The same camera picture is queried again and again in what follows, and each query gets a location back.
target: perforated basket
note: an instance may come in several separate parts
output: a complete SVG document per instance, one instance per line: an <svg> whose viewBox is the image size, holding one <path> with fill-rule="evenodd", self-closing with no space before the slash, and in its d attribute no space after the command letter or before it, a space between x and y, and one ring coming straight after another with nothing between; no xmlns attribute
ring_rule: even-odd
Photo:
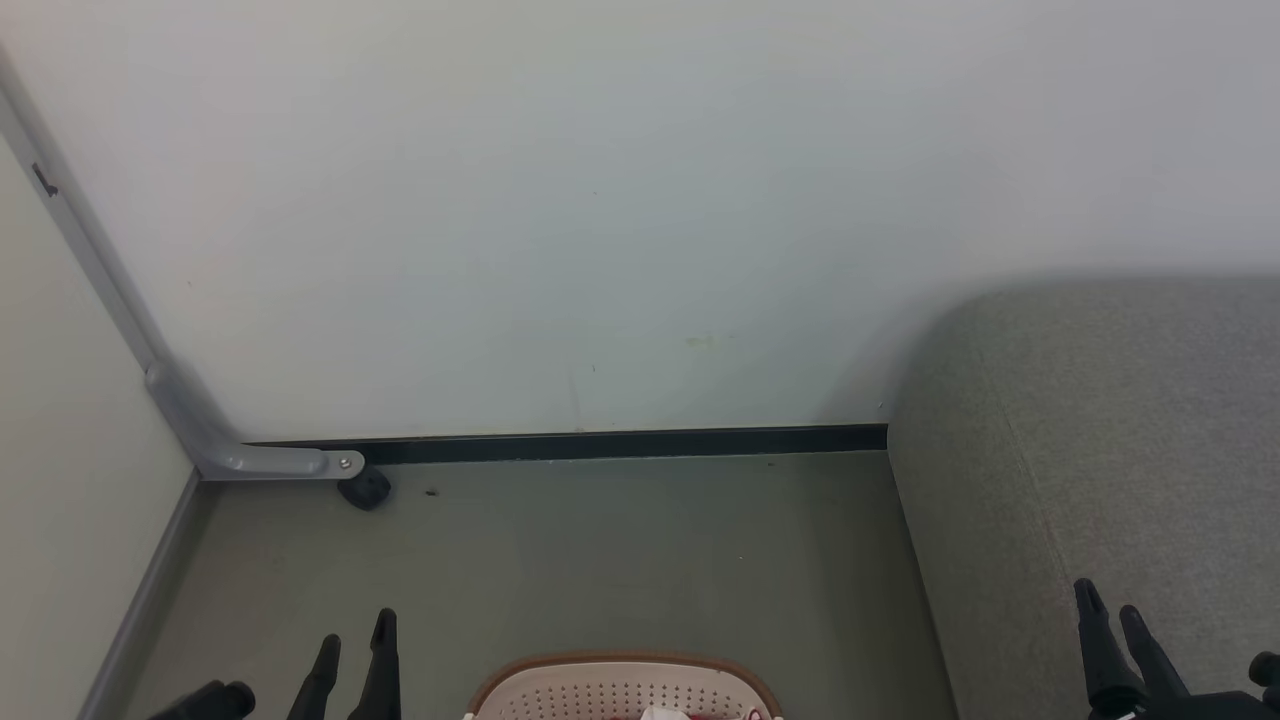
<svg viewBox="0 0 1280 720"><path fill-rule="evenodd" d="M782 720L773 693L746 667L660 652L512 662L476 692L463 720L637 720L649 706L708 720L736 720L754 707L763 720Z"/></svg>

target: black rubber foot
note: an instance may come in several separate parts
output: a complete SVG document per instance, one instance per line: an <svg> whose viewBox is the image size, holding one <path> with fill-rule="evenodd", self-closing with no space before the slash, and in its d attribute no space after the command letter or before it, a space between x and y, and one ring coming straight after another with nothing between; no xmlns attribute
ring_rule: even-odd
<svg viewBox="0 0 1280 720"><path fill-rule="evenodd" d="M376 468L365 465L355 478L338 480L338 492L347 498L347 502L367 512L381 505L392 493L392 482Z"/></svg>

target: black baseboard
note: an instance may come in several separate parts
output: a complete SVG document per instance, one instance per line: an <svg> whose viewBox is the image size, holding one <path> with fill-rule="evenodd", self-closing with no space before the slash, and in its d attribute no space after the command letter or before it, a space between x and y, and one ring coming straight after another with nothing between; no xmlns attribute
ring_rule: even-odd
<svg viewBox="0 0 1280 720"><path fill-rule="evenodd" d="M888 425L810 425L536 436L463 436L271 443L284 447L356 450L372 465L589 460L884 450Z"/></svg>

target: gray upholstered bench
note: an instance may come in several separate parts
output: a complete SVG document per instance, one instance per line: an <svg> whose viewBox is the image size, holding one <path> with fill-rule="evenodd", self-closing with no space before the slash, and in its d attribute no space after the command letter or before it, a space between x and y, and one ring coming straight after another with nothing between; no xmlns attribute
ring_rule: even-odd
<svg viewBox="0 0 1280 720"><path fill-rule="evenodd" d="M963 720L1080 720L1071 582L1192 692L1280 651L1280 279L1059 284L922 347L890 455ZM1119 626L1116 634L1120 637Z"/></svg>

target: basket rim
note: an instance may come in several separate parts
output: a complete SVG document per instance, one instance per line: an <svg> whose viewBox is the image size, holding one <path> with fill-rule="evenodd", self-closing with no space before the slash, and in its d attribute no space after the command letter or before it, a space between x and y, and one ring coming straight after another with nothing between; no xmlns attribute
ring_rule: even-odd
<svg viewBox="0 0 1280 720"><path fill-rule="evenodd" d="M728 673L750 685L755 694L760 696L760 700L764 701L764 710L769 712L771 717L782 716L782 708L778 706L778 700L773 697L773 692L764 684L764 680L739 662L721 657L704 657L684 652L660 652L646 650L582 650L522 657L515 662L504 665L500 670L490 675L489 679L480 685L480 689L471 696L471 703L467 706L467 712L479 715L480 708L484 706L484 701L489 700L493 691L504 680L518 673L524 673L525 670L536 670L538 667L548 667L552 665L586 665L591 662L662 662L664 665L687 665L690 667L703 667L707 670Z"/></svg>

